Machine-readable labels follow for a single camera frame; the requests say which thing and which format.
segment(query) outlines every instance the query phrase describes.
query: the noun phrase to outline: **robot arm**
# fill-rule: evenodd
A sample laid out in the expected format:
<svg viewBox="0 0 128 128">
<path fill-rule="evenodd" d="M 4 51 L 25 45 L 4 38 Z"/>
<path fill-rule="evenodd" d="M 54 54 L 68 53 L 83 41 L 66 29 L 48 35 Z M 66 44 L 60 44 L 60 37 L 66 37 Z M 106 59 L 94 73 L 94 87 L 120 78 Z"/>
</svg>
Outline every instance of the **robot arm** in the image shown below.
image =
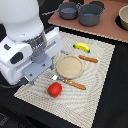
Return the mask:
<svg viewBox="0 0 128 128">
<path fill-rule="evenodd" d="M 22 77 L 33 81 L 62 49 L 59 29 L 45 34 L 37 0 L 0 0 L 0 21 L 7 34 L 0 43 L 2 75 L 10 85 Z"/>
</svg>

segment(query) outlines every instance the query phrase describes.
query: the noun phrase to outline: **pot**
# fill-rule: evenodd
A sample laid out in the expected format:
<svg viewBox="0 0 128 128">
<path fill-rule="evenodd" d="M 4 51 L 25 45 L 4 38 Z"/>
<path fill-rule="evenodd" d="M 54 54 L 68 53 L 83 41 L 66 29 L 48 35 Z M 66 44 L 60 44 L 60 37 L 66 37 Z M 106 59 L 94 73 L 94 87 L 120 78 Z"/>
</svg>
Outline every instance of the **pot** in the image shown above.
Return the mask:
<svg viewBox="0 0 128 128">
<path fill-rule="evenodd" d="M 119 17 L 122 27 L 128 30 L 128 5 L 119 10 Z"/>
<path fill-rule="evenodd" d="M 85 26 L 98 24 L 101 14 L 106 10 L 96 4 L 86 4 L 79 9 L 79 22 Z"/>
<path fill-rule="evenodd" d="M 65 2 L 59 5 L 59 9 L 52 12 L 43 13 L 42 15 L 48 15 L 54 12 L 59 12 L 61 18 L 71 20 L 78 17 L 78 8 L 79 4 L 76 4 L 74 2 Z"/>
</svg>

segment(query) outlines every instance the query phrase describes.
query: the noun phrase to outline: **plate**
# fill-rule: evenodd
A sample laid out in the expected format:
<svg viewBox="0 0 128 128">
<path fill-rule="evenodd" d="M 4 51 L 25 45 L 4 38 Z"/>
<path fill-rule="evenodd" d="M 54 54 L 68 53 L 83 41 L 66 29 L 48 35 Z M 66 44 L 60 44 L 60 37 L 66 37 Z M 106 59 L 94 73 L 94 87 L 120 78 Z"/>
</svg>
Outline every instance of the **plate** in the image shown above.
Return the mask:
<svg viewBox="0 0 128 128">
<path fill-rule="evenodd" d="M 66 79 L 75 79 L 84 71 L 84 65 L 81 59 L 76 56 L 65 56 L 57 62 L 57 72 Z"/>
</svg>

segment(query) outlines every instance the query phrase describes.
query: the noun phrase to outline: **yellow banana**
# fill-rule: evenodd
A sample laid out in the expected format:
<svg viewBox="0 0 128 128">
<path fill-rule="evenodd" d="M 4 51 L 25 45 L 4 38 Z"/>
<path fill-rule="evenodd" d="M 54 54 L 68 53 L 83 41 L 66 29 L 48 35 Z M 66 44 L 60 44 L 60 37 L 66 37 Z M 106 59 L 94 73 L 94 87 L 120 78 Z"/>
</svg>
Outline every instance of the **yellow banana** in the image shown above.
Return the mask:
<svg viewBox="0 0 128 128">
<path fill-rule="evenodd" d="M 73 47 L 74 48 L 82 49 L 82 50 L 84 50 L 84 51 L 86 51 L 88 53 L 90 52 L 90 48 L 85 43 L 76 43 L 76 44 L 73 45 Z"/>
</svg>

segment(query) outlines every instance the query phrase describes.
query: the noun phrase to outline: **woven placemat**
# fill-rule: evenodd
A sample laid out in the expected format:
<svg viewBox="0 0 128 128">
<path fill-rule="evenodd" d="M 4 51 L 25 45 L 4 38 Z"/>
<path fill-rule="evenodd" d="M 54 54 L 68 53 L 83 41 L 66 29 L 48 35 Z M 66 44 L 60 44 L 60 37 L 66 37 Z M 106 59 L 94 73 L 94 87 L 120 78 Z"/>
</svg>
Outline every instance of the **woven placemat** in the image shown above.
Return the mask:
<svg viewBox="0 0 128 128">
<path fill-rule="evenodd" d="M 85 85 L 86 90 L 57 81 L 62 85 L 62 92 L 57 98 L 53 98 L 47 93 L 47 88 L 56 81 L 46 78 L 43 72 L 34 80 L 34 86 L 23 85 L 14 96 L 81 128 L 91 128 L 115 46 L 65 32 L 60 32 L 60 35 L 63 50 L 98 59 L 98 63 L 82 60 L 84 72 L 79 78 L 73 79 L 74 82 Z M 86 43 L 90 47 L 90 53 L 73 48 L 73 44 L 78 42 Z M 54 57 L 55 66 L 63 56 L 63 53 L 58 53 Z M 57 74 L 56 68 L 47 71 Z"/>
</svg>

